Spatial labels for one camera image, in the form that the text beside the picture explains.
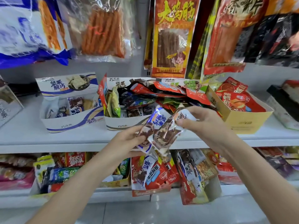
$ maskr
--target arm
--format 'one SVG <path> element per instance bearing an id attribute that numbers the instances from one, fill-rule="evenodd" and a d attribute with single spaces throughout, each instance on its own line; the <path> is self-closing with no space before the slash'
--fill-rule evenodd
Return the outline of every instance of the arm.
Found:
<path id="1" fill-rule="evenodd" d="M 110 143 L 71 177 L 62 188 L 26 224 L 73 224 L 103 179 L 113 173 L 126 157 L 142 155 L 130 150 L 144 142 L 135 137 L 142 126 L 117 133 Z"/>
<path id="2" fill-rule="evenodd" d="M 271 223 L 296 223 L 299 220 L 299 193 L 296 189 L 227 128 L 215 111 L 195 106 L 188 109 L 200 121 L 178 120 L 177 124 L 196 133 L 237 169 L 239 177 Z"/>

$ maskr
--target green snack package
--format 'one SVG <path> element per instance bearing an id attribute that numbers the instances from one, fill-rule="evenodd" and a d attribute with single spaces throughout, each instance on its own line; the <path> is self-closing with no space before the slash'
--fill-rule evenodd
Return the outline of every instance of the green snack package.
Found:
<path id="1" fill-rule="evenodd" d="M 126 175 L 128 165 L 130 163 L 130 158 L 124 159 L 121 164 L 119 165 L 119 171 L 121 172 L 122 176 Z"/>
<path id="2" fill-rule="evenodd" d="M 109 94 L 109 98 L 108 98 L 108 104 L 107 104 L 107 111 L 108 111 L 108 117 L 113 117 L 112 114 L 112 93 Z"/>
<path id="3" fill-rule="evenodd" d="M 112 111 L 114 113 L 114 115 L 116 115 L 118 118 L 121 117 L 121 108 L 119 106 L 119 95 L 117 92 L 117 87 L 114 86 L 112 89 L 112 93 L 110 94 L 110 96 L 112 97 Z"/>

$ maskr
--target hand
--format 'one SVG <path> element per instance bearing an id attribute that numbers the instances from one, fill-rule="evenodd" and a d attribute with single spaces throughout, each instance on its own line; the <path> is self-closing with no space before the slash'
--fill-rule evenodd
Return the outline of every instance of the hand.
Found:
<path id="1" fill-rule="evenodd" d="M 112 167 L 112 172 L 125 158 L 144 156 L 142 151 L 131 151 L 132 148 L 140 145 L 146 139 L 144 135 L 138 137 L 137 134 L 135 134 L 139 132 L 142 127 L 142 125 L 134 126 L 118 132 L 96 156 L 104 156 L 109 163 L 109 167 Z"/>
<path id="2" fill-rule="evenodd" d="M 217 112 L 203 107 L 187 108 L 191 114 L 199 119 L 178 119 L 177 125 L 196 133 L 212 150 L 221 153 L 225 151 L 227 142 L 238 140 L 239 137 L 229 129 Z"/>

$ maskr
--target floor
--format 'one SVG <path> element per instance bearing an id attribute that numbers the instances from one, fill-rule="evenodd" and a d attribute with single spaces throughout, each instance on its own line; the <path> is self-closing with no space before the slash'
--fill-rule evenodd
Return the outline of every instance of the floor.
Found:
<path id="1" fill-rule="evenodd" d="M 38 208 L 0 209 L 0 224 L 24 224 Z M 224 196 L 204 205 L 181 201 L 135 201 L 88 204 L 77 224 L 269 224 L 249 195 Z"/>

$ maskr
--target fingernail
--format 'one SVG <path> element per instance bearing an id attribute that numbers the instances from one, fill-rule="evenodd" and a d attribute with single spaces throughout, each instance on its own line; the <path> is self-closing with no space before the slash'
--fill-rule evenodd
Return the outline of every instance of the fingernail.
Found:
<path id="1" fill-rule="evenodd" d="M 177 124 L 178 126 L 181 126 L 181 125 L 183 124 L 183 120 L 182 120 L 182 119 L 178 119 L 178 120 L 176 121 L 176 124 Z"/>

